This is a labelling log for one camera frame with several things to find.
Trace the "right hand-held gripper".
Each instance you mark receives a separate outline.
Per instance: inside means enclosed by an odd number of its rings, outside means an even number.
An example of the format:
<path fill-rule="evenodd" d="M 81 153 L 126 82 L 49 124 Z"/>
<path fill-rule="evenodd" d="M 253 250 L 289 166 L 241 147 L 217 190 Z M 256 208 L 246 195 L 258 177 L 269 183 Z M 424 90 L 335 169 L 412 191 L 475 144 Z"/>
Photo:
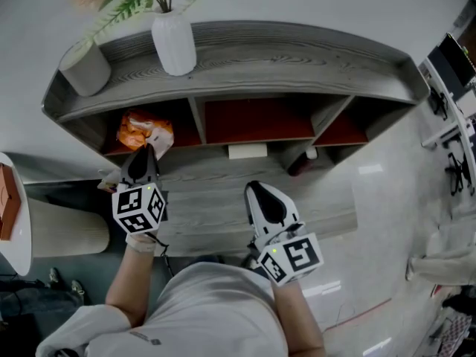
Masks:
<path fill-rule="evenodd" d="M 270 184 L 250 181 L 244 197 L 254 229 L 248 250 L 271 282 L 284 286 L 323 265 L 316 234 L 306 230 L 289 196 Z"/>

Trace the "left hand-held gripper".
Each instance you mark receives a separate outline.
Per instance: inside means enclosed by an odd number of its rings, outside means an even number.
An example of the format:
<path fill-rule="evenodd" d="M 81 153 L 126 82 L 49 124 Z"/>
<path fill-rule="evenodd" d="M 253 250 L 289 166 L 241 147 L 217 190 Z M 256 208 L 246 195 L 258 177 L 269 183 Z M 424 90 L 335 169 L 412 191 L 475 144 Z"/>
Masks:
<path fill-rule="evenodd" d="M 158 230 L 165 208 L 155 150 L 147 144 L 134 151 L 120 170 L 112 215 L 127 234 L 145 234 Z"/>

